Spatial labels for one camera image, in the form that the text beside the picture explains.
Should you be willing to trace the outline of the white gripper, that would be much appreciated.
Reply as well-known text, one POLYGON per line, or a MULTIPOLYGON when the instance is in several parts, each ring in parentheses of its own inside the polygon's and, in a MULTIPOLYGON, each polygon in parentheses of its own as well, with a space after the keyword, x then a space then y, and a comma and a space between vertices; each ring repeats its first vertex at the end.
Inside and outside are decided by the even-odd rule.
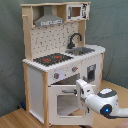
POLYGON ((80 106, 83 104, 86 106, 92 105, 93 98, 96 96, 93 88, 94 85, 91 85, 82 79, 76 81, 77 98, 80 106))

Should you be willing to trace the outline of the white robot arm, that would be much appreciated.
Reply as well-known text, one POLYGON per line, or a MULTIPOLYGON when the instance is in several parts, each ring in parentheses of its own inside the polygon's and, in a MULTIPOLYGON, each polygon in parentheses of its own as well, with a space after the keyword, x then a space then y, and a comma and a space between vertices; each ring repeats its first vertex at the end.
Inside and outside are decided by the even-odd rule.
POLYGON ((82 79, 76 81, 77 98, 79 107, 86 111, 88 108, 103 115, 108 119, 128 118, 128 108, 120 108, 117 92, 105 88, 97 94, 93 91, 93 85, 82 79))

